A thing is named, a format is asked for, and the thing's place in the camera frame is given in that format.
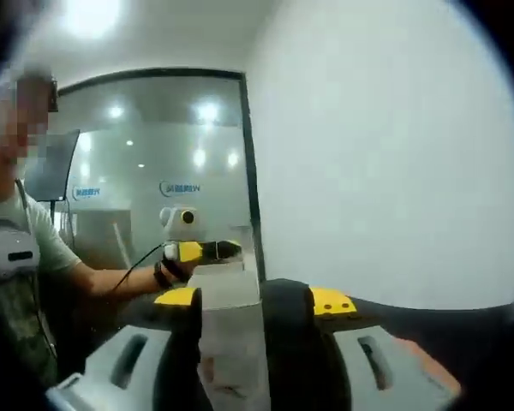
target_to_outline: robot eye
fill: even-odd
[[[194,214],[191,211],[183,211],[181,213],[181,220],[185,224],[192,224],[194,222]]]

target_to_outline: black strap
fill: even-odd
[[[185,271],[181,270],[181,268],[179,267],[179,265],[175,263],[175,261],[172,261],[168,259],[166,256],[163,256],[162,264],[167,269],[167,271],[169,271],[171,275],[176,277],[177,280],[179,280],[181,283],[188,283],[190,275],[187,274]]]
[[[162,266],[160,265],[160,262],[156,263],[154,265],[154,278],[156,279],[156,282],[162,289],[170,289],[171,283],[167,279],[167,277],[162,272]]]

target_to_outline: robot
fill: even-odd
[[[202,234],[194,208],[167,209],[160,220],[168,258],[212,254],[194,241]],[[164,292],[143,324],[125,326],[87,358],[83,375],[48,390],[52,406],[374,411],[435,410],[451,401],[450,390],[348,296],[284,279],[258,284],[241,267],[215,289],[191,279]]]

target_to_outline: white ceiling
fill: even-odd
[[[83,34],[103,26],[115,1],[116,23],[102,36],[84,39],[68,30],[68,2],[81,13],[75,27]],[[59,0],[27,40],[14,67],[45,65],[60,87],[126,69],[244,70],[254,37],[275,1]]]

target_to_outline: person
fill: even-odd
[[[5,91],[0,92],[0,219],[24,230],[27,217],[15,182],[17,165],[20,158],[27,156],[32,144],[30,135],[43,133],[47,128],[50,87],[45,77],[32,76],[30,80],[18,80],[13,87],[15,92],[11,92],[12,87],[4,87]],[[40,203],[27,196],[27,209],[39,245],[39,270],[63,276],[82,295],[127,300],[159,292],[165,285],[178,281],[162,263],[159,268],[155,265],[135,269],[122,282],[125,270],[94,270],[67,247]],[[196,264],[184,263],[179,268],[191,275]],[[33,287],[24,276],[0,284],[0,309],[15,340],[17,354],[38,374],[44,386],[57,384],[51,335],[39,314]]]

